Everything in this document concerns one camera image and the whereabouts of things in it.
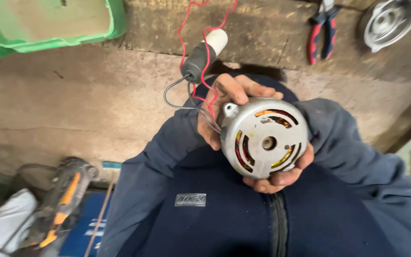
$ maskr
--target white cloth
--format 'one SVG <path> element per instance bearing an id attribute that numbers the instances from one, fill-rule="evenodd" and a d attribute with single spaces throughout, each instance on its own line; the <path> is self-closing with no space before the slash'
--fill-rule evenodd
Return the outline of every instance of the white cloth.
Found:
<path id="1" fill-rule="evenodd" d="M 20 243 L 27 236 L 27 229 L 34 221 L 32 213 L 36 206 L 36 198 L 28 189 L 24 188 L 13 194 L 0 207 L 0 257 L 8 257 L 19 248 Z"/>

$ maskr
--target dirty floor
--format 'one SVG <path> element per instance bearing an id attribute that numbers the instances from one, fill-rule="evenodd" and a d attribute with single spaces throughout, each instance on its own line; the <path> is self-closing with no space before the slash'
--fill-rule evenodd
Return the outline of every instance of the dirty floor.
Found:
<path id="1" fill-rule="evenodd" d="M 16 166 L 56 165 L 68 155 L 93 162 L 137 155 L 174 112 L 163 102 L 163 90 L 179 78 L 179 62 L 178 56 L 95 45 L 1 59 L 0 158 Z M 286 74 L 300 99 L 329 98 L 348 109 L 368 143 L 377 143 L 411 104 L 406 85 Z M 168 97 L 182 104 L 186 85 Z"/>

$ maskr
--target hand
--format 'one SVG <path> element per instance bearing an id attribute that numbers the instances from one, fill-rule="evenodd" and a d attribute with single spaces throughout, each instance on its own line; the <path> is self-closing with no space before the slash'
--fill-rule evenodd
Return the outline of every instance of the hand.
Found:
<path id="1" fill-rule="evenodd" d="M 282 93 L 276 92 L 273 88 L 260 85 L 245 75 L 239 75 L 233 78 L 229 74 L 221 74 L 214 81 L 212 87 L 217 91 L 217 99 L 212 104 L 215 117 L 218 117 L 225 103 L 233 101 L 238 105 L 243 105 L 248 102 L 248 96 L 283 98 Z M 213 98 L 214 93 L 209 90 L 205 99 L 210 102 Z M 203 103 L 202 108 L 207 110 L 207 105 Z M 198 133 L 215 151 L 221 148 L 218 133 L 210 128 L 199 114 Z M 257 192 L 275 193 L 293 184 L 299 178 L 302 170 L 310 165 L 312 161 L 313 146 L 308 142 L 304 155 L 296 161 L 295 167 L 292 170 L 288 172 L 274 172 L 269 179 L 254 180 L 244 177 L 243 182 L 253 187 Z"/>
<path id="2" fill-rule="evenodd" d="M 304 154 L 297 159 L 294 168 L 288 172 L 273 172 L 269 179 L 243 178 L 243 182 L 260 193 L 275 193 L 296 182 L 301 172 L 313 161 L 313 146 L 307 142 Z"/>
<path id="3" fill-rule="evenodd" d="M 225 103 L 235 102 L 238 105 L 243 105 L 248 102 L 248 96 L 272 97 L 276 99 L 283 98 L 282 93 L 276 92 L 275 89 L 271 87 L 260 85 L 245 75 L 239 75 L 233 78 L 229 74 L 221 74 L 215 79 L 212 87 L 217 92 L 217 98 L 211 106 L 215 113 L 215 118 L 218 117 L 218 114 L 221 112 Z M 214 92 L 209 90 L 205 100 L 210 102 L 214 96 Z M 202 103 L 202 108 L 205 110 L 208 109 L 205 103 Z M 209 127 L 203 117 L 199 114 L 198 133 L 215 151 L 221 148 L 219 134 Z"/>

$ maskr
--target motor housing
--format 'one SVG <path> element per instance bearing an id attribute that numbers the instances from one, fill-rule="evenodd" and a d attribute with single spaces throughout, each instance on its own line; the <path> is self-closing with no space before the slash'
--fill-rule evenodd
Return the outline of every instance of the motor housing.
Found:
<path id="1" fill-rule="evenodd" d="M 288 102 L 249 97 L 245 105 L 226 103 L 222 109 L 221 149 L 243 176 L 269 178 L 286 172 L 307 147 L 307 123 Z"/>

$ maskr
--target zipper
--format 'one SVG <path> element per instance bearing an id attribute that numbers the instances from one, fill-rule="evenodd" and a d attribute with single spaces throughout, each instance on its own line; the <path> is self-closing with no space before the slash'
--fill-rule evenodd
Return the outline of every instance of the zipper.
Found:
<path id="1" fill-rule="evenodd" d="M 277 192 L 273 194 L 275 208 L 277 211 L 277 224 L 278 224 L 278 242 L 277 242 L 277 252 L 276 257 L 284 257 L 286 251 L 286 234 L 287 234 L 287 221 L 283 203 L 282 192 Z"/>

